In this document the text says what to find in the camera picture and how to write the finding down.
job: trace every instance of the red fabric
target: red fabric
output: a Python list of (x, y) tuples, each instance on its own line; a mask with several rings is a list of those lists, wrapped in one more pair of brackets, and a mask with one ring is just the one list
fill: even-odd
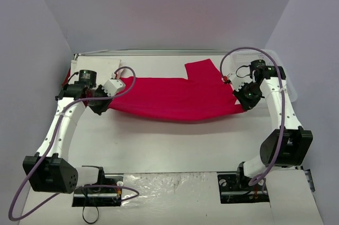
[[(242, 113), (230, 85), (210, 59), (185, 65), (188, 79), (137, 78), (134, 88), (109, 108), (153, 119), (200, 121)], [(133, 77), (121, 78), (128, 88)]]

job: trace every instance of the white table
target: white table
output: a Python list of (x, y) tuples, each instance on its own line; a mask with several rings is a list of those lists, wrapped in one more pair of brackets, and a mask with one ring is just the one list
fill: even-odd
[[(187, 77), (185, 63), (210, 58), (218, 66), (221, 57), (115, 58), (120, 58), (122, 65), (131, 66), (138, 77)], [(125, 185), (141, 192), (140, 198), (123, 207), (101, 208), (98, 225), (321, 224), (300, 170), (271, 173), (267, 179), (272, 189), (271, 205), (220, 204), (217, 176), (213, 172), (235, 171), (241, 161), (258, 154), (260, 144), (270, 133), (271, 120), (265, 108), (191, 124), (157, 122), (113, 110), (98, 116), (86, 109), (72, 140), (69, 162), (74, 167), (97, 165), (103, 166), (106, 173), (127, 174)], [(175, 191), (176, 181), (181, 184)], [(46, 196), (30, 191), (25, 211)], [(84, 224), (81, 208), (70, 208), (71, 202), (71, 195), (60, 195), (20, 224)]]

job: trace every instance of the white wall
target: white wall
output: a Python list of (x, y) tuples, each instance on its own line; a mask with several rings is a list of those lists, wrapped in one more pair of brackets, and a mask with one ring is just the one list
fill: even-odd
[(73, 52), (264, 47), (288, 0), (45, 0)]
[[(72, 53), (44, 0), (0, 0), (0, 224), (49, 128)], [(22, 194), (15, 214), (20, 215)]]
[(339, 0), (290, 0), (266, 47), (298, 92), (295, 110), (314, 140), (305, 160), (325, 224), (339, 220)]

